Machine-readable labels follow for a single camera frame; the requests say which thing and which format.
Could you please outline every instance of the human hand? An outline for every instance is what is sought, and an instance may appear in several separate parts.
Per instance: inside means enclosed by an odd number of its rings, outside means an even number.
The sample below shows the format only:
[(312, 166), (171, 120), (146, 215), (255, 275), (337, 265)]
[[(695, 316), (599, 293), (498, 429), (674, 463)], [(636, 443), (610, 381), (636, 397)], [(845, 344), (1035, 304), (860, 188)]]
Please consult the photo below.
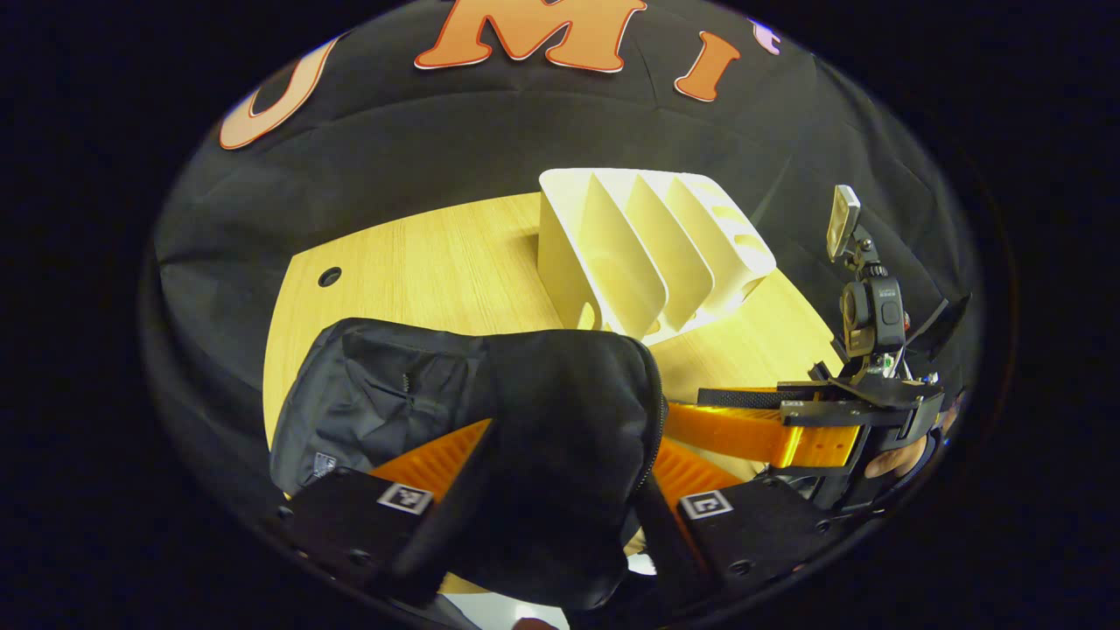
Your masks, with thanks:
[[(962, 392), (953, 401), (953, 406), (949, 408), (943, 414), (940, 414), (934, 426), (941, 426), (943, 435), (949, 434), (949, 429), (956, 421), (956, 416), (961, 410), (961, 402), (964, 399), (964, 393)], [(914, 470), (918, 461), (922, 458), (922, 453), (925, 452), (925, 442), (927, 437), (922, 436), (917, 442), (911, 444), (909, 446), (903, 446), (902, 448), (895, 448), (894, 451), (887, 451), (878, 457), (871, 460), (867, 464), (867, 469), (864, 474), (868, 479), (875, 479), (887, 474), (890, 471), (895, 472), (895, 476), (904, 476), (906, 473)]]

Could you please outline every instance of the black cloth backdrop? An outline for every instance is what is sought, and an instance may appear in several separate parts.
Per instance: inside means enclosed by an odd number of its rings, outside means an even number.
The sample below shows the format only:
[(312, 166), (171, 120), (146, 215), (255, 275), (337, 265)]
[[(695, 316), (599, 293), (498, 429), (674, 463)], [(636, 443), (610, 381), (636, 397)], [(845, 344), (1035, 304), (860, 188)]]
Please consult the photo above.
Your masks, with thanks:
[[(712, 177), (834, 333), (851, 276), (828, 262), (824, 231), (833, 186), (852, 185), (915, 323), (942, 298), (973, 294), (932, 369), (951, 393), (974, 381), (978, 241), (920, 141), (865, 89), (784, 36), (775, 56), (739, 13), (684, 0), (648, 4), (626, 28), (626, 65), (615, 74), (545, 61), (562, 34), (514, 62), (488, 26), (486, 62), (420, 71), (413, 59), (435, 44), (451, 3), (407, 4), (349, 31), (315, 92), (276, 130), (233, 151), (218, 146), (221, 121), (206, 132), (155, 228), (141, 336), (166, 427), (204, 484), (250, 527), (282, 500), (268, 474), (261, 380), (290, 257), (411, 214), (536, 191), (550, 168)], [(743, 54), (711, 103), (673, 89), (699, 54), (701, 30)], [(258, 110), (280, 96), (293, 64), (262, 82)]]

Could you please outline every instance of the black fabric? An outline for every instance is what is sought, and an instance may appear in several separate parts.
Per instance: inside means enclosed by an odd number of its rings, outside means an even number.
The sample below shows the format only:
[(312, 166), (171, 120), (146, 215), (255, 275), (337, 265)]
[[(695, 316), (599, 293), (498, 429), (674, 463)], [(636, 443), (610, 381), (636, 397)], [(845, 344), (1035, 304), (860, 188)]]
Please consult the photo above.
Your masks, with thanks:
[(324, 330), (280, 410), (272, 481), (295, 494), (314, 481), (317, 456), (368, 471), (488, 417), (489, 380), (478, 378), (484, 344), (361, 318)]
[(594, 611), (564, 611), (571, 630), (663, 628), (670, 609), (657, 590), (657, 577), (629, 572), (607, 605)]
[(488, 590), (587, 610), (626, 574), (629, 501), (652, 469), (662, 411), (653, 356), (629, 337), (472, 337), (349, 318), (319, 335), (300, 369), (272, 479), (295, 494), (314, 483), (319, 453), (368, 471), (493, 418), (398, 571), (448, 562)]
[[(881, 102), (786, 36), (775, 56), (734, 11), (683, 0), (650, 4), (627, 26), (625, 68), (605, 75), (547, 62), (543, 50), (563, 34), (512, 61), (488, 26), (482, 38), (494, 54), (486, 62), (419, 71), (413, 59), (435, 43), (451, 3), (411, 3), (349, 31), (307, 102), (258, 141), (226, 151), (217, 124), (206, 133), (156, 225), (158, 280), (148, 290), (166, 307), (152, 343), (181, 348), (176, 371), (215, 391), (180, 397), (167, 406), (167, 421), (231, 509), (253, 515), (252, 498), (274, 492), (261, 374), (290, 257), (411, 214), (536, 191), (549, 168), (712, 177), (834, 334), (837, 297), (850, 275), (828, 263), (823, 234), (832, 187), (850, 184), (913, 321), (925, 321), (943, 298), (972, 294), (930, 369), (950, 393), (974, 381), (983, 346), (976, 244), (964, 209), (921, 143)], [(720, 80), (719, 98), (703, 103), (675, 92), (673, 81), (696, 59), (699, 33), (717, 25), (743, 56)], [(282, 91), (290, 70), (265, 81), (265, 98)], [(152, 365), (159, 391), (179, 378)], [(205, 446), (223, 433), (239, 436), (237, 448)], [(231, 467), (242, 471), (236, 492), (223, 488)]]

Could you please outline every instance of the black metal bracket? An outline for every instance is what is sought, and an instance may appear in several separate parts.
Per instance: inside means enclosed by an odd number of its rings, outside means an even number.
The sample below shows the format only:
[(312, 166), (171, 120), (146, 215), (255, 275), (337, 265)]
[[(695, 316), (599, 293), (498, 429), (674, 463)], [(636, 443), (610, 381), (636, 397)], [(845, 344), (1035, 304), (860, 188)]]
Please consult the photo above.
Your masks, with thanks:
[(782, 424), (800, 427), (890, 426), (905, 424), (909, 411), (894, 411), (861, 400), (785, 400)]
[(780, 381), (777, 390), (821, 393), (827, 400), (858, 399), (886, 409), (916, 409), (924, 399), (944, 392), (935, 385), (912, 385), (875, 374), (865, 374), (860, 379), (833, 377), (824, 381)]
[(431, 511), (432, 493), (338, 467), (278, 506), (264, 529), (311, 567), (360, 591), (423, 605), (446, 567), (390, 576), (391, 564)]
[(732, 599), (790, 575), (842, 537), (828, 511), (772, 478), (685, 497), (678, 511), (721, 595)]
[(809, 370), (809, 378), (814, 381), (827, 381), (832, 378), (832, 372), (829, 371), (829, 367), (824, 364), (824, 361), (818, 361)]
[(843, 346), (843, 340), (840, 337), (832, 337), (832, 350), (836, 351), (837, 356), (840, 358), (840, 362), (848, 364), (848, 362), (851, 361), (851, 356), (848, 356), (848, 349)]

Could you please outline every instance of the letter m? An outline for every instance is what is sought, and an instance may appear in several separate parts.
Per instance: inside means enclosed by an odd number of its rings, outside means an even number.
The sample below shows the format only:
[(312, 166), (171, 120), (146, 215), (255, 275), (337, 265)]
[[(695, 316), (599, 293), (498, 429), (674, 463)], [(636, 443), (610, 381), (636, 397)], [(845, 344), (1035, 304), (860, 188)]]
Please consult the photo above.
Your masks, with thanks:
[(567, 28), (563, 41), (544, 56), (561, 66), (618, 72), (623, 33), (635, 11), (646, 7), (641, 0), (456, 0), (444, 30), (431, 50), (416, 59), (416, 66), (431, 70), (477, 64), (489, 58), (493, 48), (482, 43), (488, 21), (505, 53), (513, 59), (528, 58), (558, 30)]

